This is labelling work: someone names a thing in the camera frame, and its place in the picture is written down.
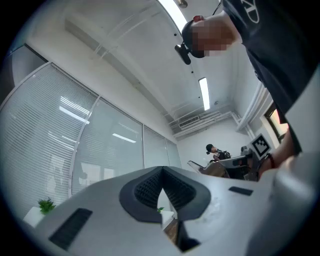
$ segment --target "air conditioner vent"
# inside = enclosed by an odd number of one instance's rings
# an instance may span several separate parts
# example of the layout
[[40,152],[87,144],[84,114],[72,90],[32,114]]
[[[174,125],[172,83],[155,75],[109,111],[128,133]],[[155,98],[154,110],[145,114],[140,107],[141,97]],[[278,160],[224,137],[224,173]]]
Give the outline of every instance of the air conditioner vent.
[[194,122],[197,122],[197,121],[199,121],[199,120],[200,120],[200,119],[199,119],[199,116],[195,116],[195,117],[193,117],[193,118],[191,118],[191,119],[188,119],[188,120],[186,120],[186,121],[183,121],[183,122],[179,123],[179,127],[180,127],[180,128],[186,127],[186,126],[188,126],[188,125],[190,125],[190,124],[192,124],[192,123],[194,123]]

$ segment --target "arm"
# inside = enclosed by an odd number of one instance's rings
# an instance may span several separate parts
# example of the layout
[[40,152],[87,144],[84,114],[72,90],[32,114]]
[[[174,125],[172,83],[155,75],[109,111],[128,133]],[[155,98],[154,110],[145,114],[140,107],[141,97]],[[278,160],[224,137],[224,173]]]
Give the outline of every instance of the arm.
[[[294,154],[294,143],[291,137],[290,130],[288,130],[280,146],[272,153],[275,168],[278,168],[282,164],[282,162],[284,162],[287,158],[293,156]],[[262,166],[259,169],[259,178],[261,177],[263,172],[269,169],[271,169],[271,161],[268,158],[263,162]]]

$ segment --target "wall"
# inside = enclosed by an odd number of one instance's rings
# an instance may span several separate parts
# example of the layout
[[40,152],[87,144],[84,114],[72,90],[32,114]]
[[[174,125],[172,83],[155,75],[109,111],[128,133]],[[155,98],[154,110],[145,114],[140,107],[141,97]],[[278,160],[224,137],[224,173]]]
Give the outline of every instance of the wall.
[[178,141],[178,151],[183,169],[194,171],[187,162],[192,160],[206,166],[213,155],[206,154],[206,145],[213,144],[220,150],[228,151],[233,157],[240,155],[242,146],[250,143],[246,134],[235,132],[234,119],[228,118],[210,126],[207,130]]
[[255,75],[245,47],[237,45],[237,50],[238,76],[232,99],[236,112],[243,117],[254,96],[259,80]]
[[119,72],[76,37],[61,29],[37,33],[27,43],[40,55],[66,71],[94,92],[176,143],[160,112]]

